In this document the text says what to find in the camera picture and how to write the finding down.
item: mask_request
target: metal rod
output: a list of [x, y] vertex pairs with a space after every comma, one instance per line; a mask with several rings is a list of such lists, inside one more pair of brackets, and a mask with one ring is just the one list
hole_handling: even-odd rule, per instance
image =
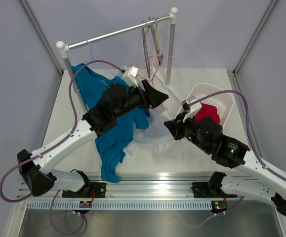
[[172, 67], [172, 56], [173, 56], [173, 43], [174, 43], [174, 32], [176, 29], [176, 24], [170, 24], [170, 38], [169, 38], [169, 52], [168, 52], [168, 63], [167, 63], [167, 76], [166, 76], [166, 86], [170, 86], [171, 78], [171, 67]]
[[162, 22], [162, 21], [166, 21], [166, 20], [170, 20], [170, 14], [168, 14], [168, 15], [166, 15], [164, 17], [158, 18], [157, 20], [155, 20], [155, 19], [154, 20], [149, 20], [149, 21], [146, 21], [146, 22], [141, 23], [139, 25], [125, 28], [123, 30], [115, 31], [115, 32], [108, 33], [108, 34], [103, 35], [103, 36], [99, 36], [99, 37], [96, 37], [96, 38], [88, 39], [87, 41], [81, 41], [79, 43], [74, 43], [74, 44], [69, 45], [68, 48], [69, 48], [69, 50], [72, 50], [72, 49], [75, 49], [75, 48], [79, 48], [79, 47], [88, 45], [88, 43], [98, 42], [98, 41], [101, 41], [101, 40], [104, 40], [104, 39], [107, 39], [107, 38], [110, 38], [110, 37], [113, 37], [113, 36], [121, 35], [121, 34], [126, 33], [126, 32], [130, 32], [130, 31], [134, 31], [134, 30], [137, 30], [137, 29], [141, 29], [143, 27], [146, 27], [146, 25], [150, 26], [150, 25], [156, 24], [156, 22]]
[[248, 57], [250, 51], [252, 50], [253, 46], [255, 45], [260, 33], [262, 32], [265, 24], [268, 22], [269, 17], [271, 15], [271, 13], [273, 12], [273, 10], [275, 9], [275, 6], [277, 5], [277, 3], [279, 2], [279, 0], [271, 0], [266, 11], [264, 12], [263, 16], [261, 17], [258, 26], [255, 30], [255, 32], [253, 33], [252, 37], [249, 40], [249, 43], [247, 44], [239, 62], [237, 63], [235, 69], [234, 69], [234, 74], [235, 76], [238, 74], [238, 72], [240, 71], [242, 65], [244, 64], [244, 62], [246, 61], [246, 58]]
[[31, 9], [31, 6], [28, 4], [28, 2], [26, 0], [19, 0], [20, 4], [22, 5], [25, 13], [27, 14], [34, 30], [36, 31], [36, 33], [38, 34], [41, 42], [42, 42], [42, 45], [44, 46], [46, 52], [48, 53], [50, 59], [52, 60], [54, 66], [56, 67], [58, 73], [62, 76], [63, 73], [64, 73], [64, 70], [62, 69], [60, 63], [58, 62], [53, 50], [51, 49], [32, 9]]
[[[66, 69], [68, 71], [68, 74], [69, 74], [69, 77], [70, 77], [70, 80], [73, 78], [74, 74], [73, 74], [73, 70], [72, 70], [72, 65], [70, 63], [70, 60], [69, 60], [69, 57], [67, 58], [63, 58], [64, 60], [64, 63], [65, 63], [65, 66], [66, 66]], [[77, 94], [78, 96], [78, 99], [82, 105], [82, 109], [84, 112], [87, 112], [87, 108], [83, 102], [83, 99], [82, 99], [82, 95], [80, 94], [80, 89], [78, 88], [78, 85], [76, 83], [76, 80], [73, 82], [73, 87], [74, 87], [74, 91], [75, 93]]]

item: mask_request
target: laundry basket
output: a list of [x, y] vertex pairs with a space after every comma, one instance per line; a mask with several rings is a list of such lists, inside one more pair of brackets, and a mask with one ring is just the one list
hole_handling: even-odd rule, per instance
[[[222, 90], [223, 89], [215, 85], [211, 85], [208, 83], [199, 83], [193, 87], [187, 98], [189, 98], [190, 96], [194, 96], [196, 99], [201, 99], [207, 95]], [[220, 125], [224, 127], [233, 109], [235, 101], [234, 97], [231, 96], [229, 93], [224, 93], [212, 96], [206, 100], [201, 101], [201, 103], [214, 105], [217, 108], [217, 113], [221, 119]], [[181, 113], [182, 111], [183, 109], [182, 107], [180, 107], [177, 114]]]

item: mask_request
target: blue cloth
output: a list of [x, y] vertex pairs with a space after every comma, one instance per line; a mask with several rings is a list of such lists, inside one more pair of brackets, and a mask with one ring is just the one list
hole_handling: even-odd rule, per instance
[[[82, 65], [79, 64], [72, 67], [73, 73], [76, 73]], [[76, 81], [80, 88], [82, 99], [89, 109], [96, 105], [102, 93], [110, 84], [121, 83], [128, 90], [127, 84], [120, 77], [109, 80], [88, 67], [80, 71], [76, 77]], [[115, 174], [115, 168], [119, 162], [122, 163], [123, 161], [125, 156], [123, 149], [133, 140], [133, 123], [136, 124], [137, 128], [145, 130], [149, 126], [147, 116], [149, 117], [148, 110], [137, 108], [118, 118], [117, 126], [95, 140], [102, 160], [101, 179], [112, 183], [120, 181]]]

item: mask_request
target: purple cable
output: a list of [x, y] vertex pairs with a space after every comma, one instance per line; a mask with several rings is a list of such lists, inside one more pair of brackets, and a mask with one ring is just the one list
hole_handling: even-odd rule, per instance
[[[238, 207], [238, 205], [242, 202], [243, 199], [244, 199], [244, 197], [241, 197], [241, 199], [239, 199], [239, 200], [236, 202], [236, 204], [235, 204], [234, 206], [232, 206], [229, 210], [225, 211], [225, 213], [229, 213], [229, 212], [235, 210], [235, 209]], [[198, 225], [196, 225], [196, 226], [192, 226], [192, 225], [187, 224], [187, 223], [183, 220], [183, 218], [181, 217], [181, 215], [179, 214], [179, 212], [177, 212], [177, 214], [178, 214], [179, 219], [180, 219], [187, 227], [192, 228], [192, 229], [200, 228], [200, 227], [203, 226], [206, 222], [208, 222], [209, 220], [213, 219], [214, 217], [223, 216], [223, 215], [224, 215], [224, 213], [219, 213], [219, 214], [217, 214], [216, 216], [215, 216], [215, 215], [209, 216], [208, 218], [206, 218], [206, 219], [205, 219], [203, 222], [201, 222], [200, 224], [198, 224]]]
[[[73, 78], [71, 79], [70, 83], [69, 83], [69, 90], [68, 90], [68, 94], [69, 94], [69, 101], [70, 101], [70, 104], [72, 106], [72, 109], [73, 109], [73, 112], [74, 112], [74, 126], [71, 130], [71, 134], [75, 131], [76, 127], [77, 127], [77, 122], [78, 122], [78, 119], [77, 119], [77, 111], [76, 111], [76, 108], [75, 108], [75, 105], [74, 105], [74, 102], [73, 102], [73, 98], [72, 98], [72, 85], [73, 85], [73, 82], [74, 80], [76, 79], [76, 76], [78, 75], [78, 73], [83, 69], [85, 68], [86, 66], [88, 66], [89, 64], [92, 64], [92, 63], [106, 63], [106, 64], [109, 64], [113, 67], [115, 67], [116, 69], [118, 69], [119, 71], [121, 72], [124, 72], [124, 70], [122, 70], [121, 68], [119, 68], [118, 66], [114, 65], [113, 63], [110, 63], [108, 61], [104, 61], [104, 60], [94, 60], [94, 61], [91, 61], [91, 62], [87, 62], [86, 64], [82, 65], [78, 71], [76, 71], [76, 73], [74, 74]], [[61, 141], [59, 141], [57, 144], [55, 144], [54, 146], [48, 148], [47, 150], [41, 152], [41, 156], [45, 155], [46, 153], [54, 150], [55, 148], [57, 148], [58, 146], [60, 146], [61, 144], [63, 144], [68, 138], [70, 138], [70, 135], [67, 135], [66, 137], [64, 137]], [[25, 199], [27, 199], [28, 197], [30, 197], [32, 194], [28, 194], [26, 195], [25, 197], [22, 197], [20, 199], [8, 199], [4, 194], [3, 194], [3, 190], [2, 190], [2, 187], [3, 187], [3, 183], [5, 181], [5, 179], [7, 178], [7, 176], [15, 171], [16, 169], [18, 169], [19, 167], [23, 166], [24, 164], [27, 164], [37, 158], [39, 158], [40, 156], [34, 156], [30, 159], [27, 159], [26, 161], [24, 162], [21, 162], [19, 164], [17, 164], [16, 166], [12, 167], [10, 170], [8, 170], [4, 175], [3, 177], [1, 178], [0, 180], [0, 197], [6, 201], [6, 202], [12, 202], [12, 203], [15, 203], [15, 202], [20, 202], [20, 201], [23, 201]]]
[[197, 101], [195, 101], [195, 102], [190, 103], [189, 106], [194, 105], [194, 104], [196, 104], [196, 103], [198, 103], [198, 102], [200, 102], [200, 101], [206, 100], [207, 98], [210, 98], [210, 97], [212, 97], [212, 96], [219, 95], [219, 94], [223, 94], [223, 93], [234, 93], [234, 94], [239, 95], [239, 96], [243, 99], [243, 101], [244, 101], [244, 103], [245, 103], [245, 110], [246, 110], [246, 130], [247, 130], [247, 137], [248, 137], [248, 141], [249, 141], [249, 143], [250, 143], [250, 146], [251, 146], [252, 151], [254, 152], [255, 156], [257, 157], [257, 160], [261, 163], [261, 165], [262, 165], [265, 169], [267, 169], [270, 173], [274, 174], [274, 175], [277, 176], [278, 178], [280, 178], [280, 179], [286, 181], [286, 178], [285, 178], [285, 177], [283, 177], [282, 175], [278, 174], [277, 172], [275, 172], [275, 171], [272, 170], [271, 168], [267, 167], [267, 165], [265, 164], [265, 162], [263, 162], [263, 160], [261, 159], [260, 155], [259, 155], [258, 152], [257, 152], [257, 149], [256, 149], [256, 147], [255, 147], [255, 145], [254, 145], [254, 143], [253, 143], [253, 140], [252, 140], [252, 135], [251, 135], [250, 130], [249, 130], [248, 103], [247, 103], [247, 100], [246, 100], [246, 98], [244, 97], [243, 94], [241, 94], [240, 92], [235, 91], [235, 90], [223, 90], [223, 91], [218, 91], [218, 92], [215, 92], [215, 93], [213, 93], [213, 94], [207, 95], [207, 96], [205, 96], [205, 97], [203, 97], [203, 98], [201, 98], [201, 99], [199, 99], [199, 100], [197, 100]]
[[61, 230], [59, 230], [56, 226], [55, 226], [55, 223], [53, 222], [53, 219], [52, 219], [52, 213], [53, 213], [53, 205], [54, 205], [54, 202], [55, 202], [55, 199], [57, 197], [57, 195], [59, 194], [61, 190], [58, 190], [57, 193], [55, 194], [53, 200], [52, 200], [52, 203], [50, 205], [50, 209], [49, 209], [49, 221], [50, 221], [50, 224], [51, 226], [60, 234], [62, 235], [65, 235], [65, 236], [72, 236], [74, 234], [77, 234], [83, 227], [83, 223], [84, 223], [84, 219], [85, 217], [81, 214], [82, 216], [82, 223], [80, 224], [80, 226], [78, 227], [78, 229], [76, 229], [74, 232], [71, 232], [71, 233], [66, 233], [66, 232], [62, 232]]

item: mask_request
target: purple hose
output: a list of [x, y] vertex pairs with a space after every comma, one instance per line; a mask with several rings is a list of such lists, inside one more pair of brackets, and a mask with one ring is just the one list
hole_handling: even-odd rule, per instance
[[277, 176], [278, 178], [280, 178], [280, 179], [286, 181], [286, 178], [285, 178], [285, 177], [283, 177], [282, 175], [278, 174], [277, 172], [275, 172], [275, 171], [272, 170], [271, 168], [267, 167], [267, 165], [265, 164], [265, 162], [263, 162], [263, 160], [261, 159], [260, 155], [259, 155], [258, 152], [257, 152], [257, 149], [256, 149], [256, 147], [255, 147], [255, 145], [254, 145], [254, 143], [253, 143], [253, 140], [252, 140], [252, 135], [251, 135], [250, 130], [249, 130], [248, 103], [247, 103], [247, 100], [246, 100], [246, 98], [244, 97], [243, 94], [241, 94], [240, 92], [235, 91], [235, 90], [223, 90], [223, 91], [218, 91], [218, 92], [215, 92], [215, 93], [213, 93], [213, 94], [207, 95], [207, 96], [205, 96], [205, 97], [203, 97], [203, 98], [201, 98], [201, 99], [199, 99], [199, 100], [197, 100], [197, 101], [195, 101], [195, 102], [190, 103], [189, 106], [194, 105], [194, 104], [196, 104], [196, 103], [198, 103], [198, 102], [200, 102], [200, 101], [206, 100], [207, 98], [210, 98], [210, 97], [212, 97], [212, 96], [219, 95], [219, 94], [223, 94], [223, 93], [234, 93], [234, 94], [239, 95], [239, 96], [243, 99], [243, 101], [244, 101], [244, 103], [245, 103], [245, 110], [246, 110], [246, 130], [247, 130], [247, 137], [248, 137], [248, 141], [249, 141], [249, 143], [250, 143], [250, 146], [251, 146], [252, 151], [254, 152], [255, 156], [257, 157], [257, 160], [260, 162], [260, 164], [261, 164], [263, 167], [265, 167], [270, 173], [274, 174], [274, 175]]
[[[74, 112], [74, 126], [73, 126], [73, 128], [72, 128], [72, 130], [71, 130], [70, 133], [73, 133], [73, 132], [75, 131], [75, 129], [76, 129], [76, 127], [77, 127], [77, 122], [78, 122], [78, 119], [77, 119], [77, 111], [76, 111], [76, 108], [75, 108], [75, 105], [74, 105], [74, 102], [73, 102], [72, 92], [71, 92], [72, 90], [71, 90], [71, 88], [72, 88], [73, 82], [74, 82], [74, 80], [76, 79], [76, 76], [78, 75], [78, 73], [79, 73], [83, 68], [85, 68], [87, 65], [92, 64], [92, 63], [106, 63], [106, 64], [109, 64], [109, 65], [115, 67], [115, 68], [118, 69], [119, 71], [124, 72], [124, 70], [122, 70], [122, 69], [119, 68], [118, 66], [114, 65], [113, 63], [104, 61], [104, 60], [94, 60], [94, 61], [91, 61], [91, 62], [87, 62], [86, 64], [84, 64], [82, 67], [80, 67], [80, 68], [78, 69], [78, 71], [74, 74], [73, 78], [71, 79], [71, 81], [70, 81], [70, 83], [69, 83], [69, 91], [68, 91], [69, 101], [70, 101], [70, 104], [71, 104], [72, 109], [73, 109], [73, 112]], [[43, 155], [45, 155], [46, 153], [48, 153], [48, 152], [54, 150], [55, 148], [57, 148], [58, 146], [60, 146], [61, 144], [63, 144], [68, 138], [70, 138], [70, 135], [67, 135], [66, 137], [64, 137], [61, 141], [59, 141], [59, 142], [58, 142], [57, 144], [55, 144], [54, 146], [52, 146], [52, 147], [48, 148], [47, 150], [41, 152], [41, 156], [43, 156]], [[31, 162], [31, 161], [33, 161], [33, 160], [39, 158], [39, 157], [40, 157], [40, 156], [34, 156], [34, 157], [30, 158], [30, 159], [27, 159], [26, 161], [21, 162], [21, 163], [17, 164], [16, 166], [12, 167], [10, 170], [8, 170], [8, 171], [3, 175], [3, 177], [2, 177], [1, 180], [0, 180], [0, 197], [1, 197], [4, 201], [6, 201], [6, 202], [12, 202], [12, 203], [14, 203], [14, 202], [20, 202], [20, 201], [23, 201], [23, 200], [27, 199], [29, 196], [32, 195], [32, 194], [28, 194], [28, 195], [26, 195], [25, 197], [22, 197], [22, 198], [20, 198], [20, 199], [8, 199], [8, 198], [3, 194], [2, 187], [3, 187], [3, 183], [4, 183], [5, 179], [7, 178], [7, 176], [8, 176], [11, 172], [15, 171], [16, 169], [18, 169], [19, 167], [23, 166], [24, 164], [27, 164], [27, 163], [29, 163], [29, 162]]]
[[[235, 210], [235, 209], [238, 207], [238, 205], [242, 202], [243, 199], [244, 199], [244, 197], [241, 197], [241, 199], [239, 199], [239, 200], [236, 202], [236, 204], [235, 204], [234, 206], [232, 206], [230, 209], [228, 209], [225, 213], [229, 213], [229, 212]], [[206, 219], [205, 219], [203, 222], [201, 222], [200, 224], [198, 224], [198, 225], [196, 225], [196, 226], [192, 226], [192, 225], [187, 224], [187, 223], [183, 220], [183, 218], [181, 217], [181, 215], [180, 215], [178, 212], [177, 212], [177, 214], [178, 214], [179, 219], [184, 223], [184, 225], [186, 225], [187, 227], [192, 228], [192, 229], [200, 228], [201, 226], [203, 226], [206, 222], [208, 222], [208, 221], [211, 220], [212, 218], [214, 218], [214, 217], [216, 217], [216, 216], [223, 216], [223, 215], [224, 215], [224, 213], [219, 213], [219, 214], [217, 214], [216, 216], [215, 216], [215, 215], [209, 216], [208, 218], [206, 218]]]
[[83, 227], [83, 223], [84, 223], [84, 219], [85, 217], [81, 214], [82, 216], [82, 223], [80, 224], [80, 226], [78, 227], [78, 229], [76, 229], [74, 232], [71, 232], [71, 233], [66, 233], [66, 232], [62, 232], [61, 230], [59, 230], [56, 226], [55, 226], [55, 223], [53, 222], [53, 219], [52, 219], [52, 213], [53, 213], [53, 205], [54, 205], [54, 202], [55, 202], [55, 199], [57, 198], [57, 195], [59, 194], [61, 190], [58, 190], [57, 193], [55, 194], [53, 200], [52, 200], [52, 203], [50, 205], [50, 209], [49, 209], [49, 221], [50, 221], [50, 224], [51, 226], [60, 234], [62, 235], [65, 235], [65, 236], [72, 236], [74, 234], [77, 234]]

